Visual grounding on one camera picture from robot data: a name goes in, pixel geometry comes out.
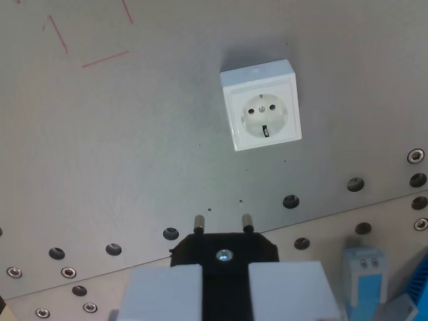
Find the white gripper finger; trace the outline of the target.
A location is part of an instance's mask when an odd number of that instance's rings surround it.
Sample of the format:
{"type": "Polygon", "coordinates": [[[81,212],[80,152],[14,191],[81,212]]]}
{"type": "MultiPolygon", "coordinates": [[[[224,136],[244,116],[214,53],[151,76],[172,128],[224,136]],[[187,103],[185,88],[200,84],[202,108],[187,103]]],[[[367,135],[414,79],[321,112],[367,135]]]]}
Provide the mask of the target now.
{"type": "Polygon", "coordinates": [[[200,265],[131,269],[120,307],[109,320],[200,321],[203,268],[200,265]]]}
{"type": "Polygon", "coordinates": [[[254,320],[341,320],[319,261],[251,263],[249,287],[254,320]]]}

